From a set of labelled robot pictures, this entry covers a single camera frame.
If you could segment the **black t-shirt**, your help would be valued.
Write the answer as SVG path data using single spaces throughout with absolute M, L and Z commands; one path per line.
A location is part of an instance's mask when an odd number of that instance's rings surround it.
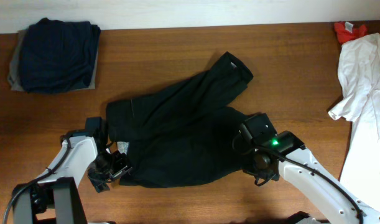
M 150 95 L 107 104 L 109 138 L 126 142 L 125 186 L 203 185 L 240 170 L 246 159 L 232 142 L 247 118 L 230 103 L 253 74 L 231 53 L 207 71 Z

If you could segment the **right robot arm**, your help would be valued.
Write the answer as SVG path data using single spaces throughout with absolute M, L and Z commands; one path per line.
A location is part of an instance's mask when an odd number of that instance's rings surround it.
M 301 191 L 330 223 L 380 223 L 380 212 L 345 189 L 309 149 L 298 148 L 283 155 L 259 146 L 251 152 L 270 156 L 277 173 Z

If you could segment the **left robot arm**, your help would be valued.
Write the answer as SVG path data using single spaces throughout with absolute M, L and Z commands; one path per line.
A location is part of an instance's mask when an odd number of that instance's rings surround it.
M 108 151 L 105 140 L 90 134 L 63 136 L 61 150 L 43 173 L 15 187 L 2 221 L 12 214 L 14 223 L 88 224 L 78 193 L 82 178 L 103 192 L 132 169 L 124 154 Z

